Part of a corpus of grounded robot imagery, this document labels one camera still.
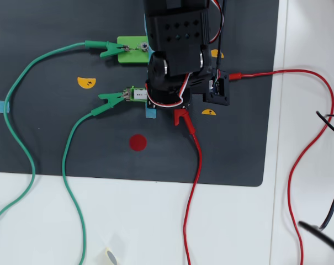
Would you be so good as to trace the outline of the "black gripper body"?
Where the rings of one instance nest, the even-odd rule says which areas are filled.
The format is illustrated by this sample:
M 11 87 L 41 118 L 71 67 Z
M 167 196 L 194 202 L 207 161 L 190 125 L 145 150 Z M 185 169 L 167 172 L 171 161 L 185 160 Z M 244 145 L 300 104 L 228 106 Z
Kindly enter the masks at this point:
M 161 91 L 153 88 L 150 80 L 146 81 L 147 107 L 164 109 L 182 109 L 189 106 L 192 98 L 191 89 L 187 88 L 189 77 L 184 77 L 179 87 Z

